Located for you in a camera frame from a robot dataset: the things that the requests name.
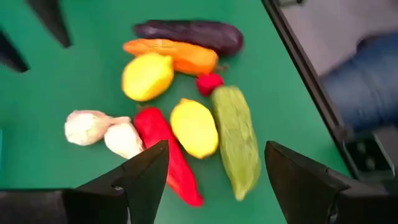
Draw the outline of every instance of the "garlic bulb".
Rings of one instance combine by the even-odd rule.
[[[130,118],[112,118],[100,111],[76,110],[72,112],[65,123],[67,141],[79,146],[94,144],[104,137],[106,130],[120,120]]]
[[[104,136],[106,146],[119,156],[130,159],[144,150],[142,140],[130,122],[112,125]]]

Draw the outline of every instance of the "cucumber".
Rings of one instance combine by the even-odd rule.
[[[252,190],[261,172],[259,147],[250,109],[236,86],[221,86],[211,94],[220,136],[220,152],[236,200]]]

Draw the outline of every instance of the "person's leg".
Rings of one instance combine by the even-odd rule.
[[[398,122],[398,32],[373,37],[356,55],[321,77],[355,131]]]

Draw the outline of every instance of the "red chili pepper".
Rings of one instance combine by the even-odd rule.
[[[152,147],[160,140],[169,141],[168,185],[189,205],[202,206],[204,199],[198,192],[193,172],[185,161],[177,139],[162,112],[154,107],[143,109],[134,118],[134,125],[146,148]]]
[[[218,86],[224,84],[223,78],[215,73],[203,75],[197,78],[197,88],[203,96],[209,96],[211,92]]]

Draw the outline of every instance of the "purple eggplant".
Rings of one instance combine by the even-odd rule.
[[[213,49],[219,56],[232,55],[243,46],[243,35],[229,24],[215,21],[151,20],[134,26],[145,39],[169,39]]]

